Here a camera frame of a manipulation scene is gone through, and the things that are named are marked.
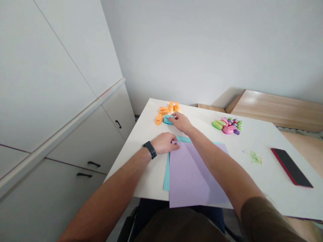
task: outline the cabinet handle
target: cabinet handle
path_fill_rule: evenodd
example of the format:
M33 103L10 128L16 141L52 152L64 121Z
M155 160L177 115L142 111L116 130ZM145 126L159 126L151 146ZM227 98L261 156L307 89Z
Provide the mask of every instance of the cabinet handle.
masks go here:
M97 167L100 167L101 166L101 165L99 165L97 163L94 163L93 161L88 161L87 163L90 164L90 165L96 165Z
M91 178L91 177L92 177L92 175L88 175L88 174L84 174L84 173L77 173L76 175L77 175L77 176L87 176L87 177L89 177L89 178Z
M120 125L119 121L118 121L118 120L116 120L116 122L119 124L119 128L121 128L121 125Z

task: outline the purple paper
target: purple paper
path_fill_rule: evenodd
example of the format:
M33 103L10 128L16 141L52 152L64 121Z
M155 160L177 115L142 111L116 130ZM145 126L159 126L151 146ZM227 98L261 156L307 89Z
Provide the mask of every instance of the purple paper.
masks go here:
M214 179L192 143L177 142L181 147L170 155L169 207L187 207L228 203L229 199ZM224 144L217 146L228 154Z

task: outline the cabinet door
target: cabinet door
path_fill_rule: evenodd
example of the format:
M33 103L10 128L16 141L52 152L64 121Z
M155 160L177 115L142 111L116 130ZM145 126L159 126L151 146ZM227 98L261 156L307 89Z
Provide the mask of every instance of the cabinet door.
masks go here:
M48 158L108 174L125 140L100 106Z
M35 0L98 97L122 78L100 0Z
M0 179L28 155L26 152L0 146Z
M122 84L102 104L102 107L118 128L122 137L127 140L136 122L125 84Z
M44 159L0 203L0 241L57 241L104 178L94 171Z
M33 1L0 20L0 144L33 152L96 97Z

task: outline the smartphone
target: smartphone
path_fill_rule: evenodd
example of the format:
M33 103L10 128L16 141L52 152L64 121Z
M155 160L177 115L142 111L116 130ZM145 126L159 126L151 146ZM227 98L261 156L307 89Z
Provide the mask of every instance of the smartphone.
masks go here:
M285 150L276 148L271 148L271 150L294 185L313 188L312 184L309 182L309 180L307 180L306 176L303 174L303 172L301 172Z

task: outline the white table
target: white table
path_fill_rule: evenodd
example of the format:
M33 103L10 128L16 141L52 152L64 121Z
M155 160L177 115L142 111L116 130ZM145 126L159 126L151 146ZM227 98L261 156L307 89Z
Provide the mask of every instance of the white table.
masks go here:
M160 106L167 107L168 102L149 99L107 178L125 164L142 144L152 140L158 134L171 132L178 136L185 136L173 125L162 123L157 126L155 124L155 117ZM208 139L226 144L230 156L248 172L262 192L283 215L323 219L323 179L272 123L233 116L233 118L243 121L241 134L226 135L215 129L211 123L221 117L230 116L230 114L186 105L180 105L180 107L181 113L185 114L192 125ZM295 186L270 148L286 150L314 188ZM261 156L263 165L253 164L249 156L242 152L244 149L254 151ZM163 190L166 162L167 154L163 154L157 155L149 163L139 181L135 197L169 200L169 192ZM213 206L232 208L231 204L213 204Z

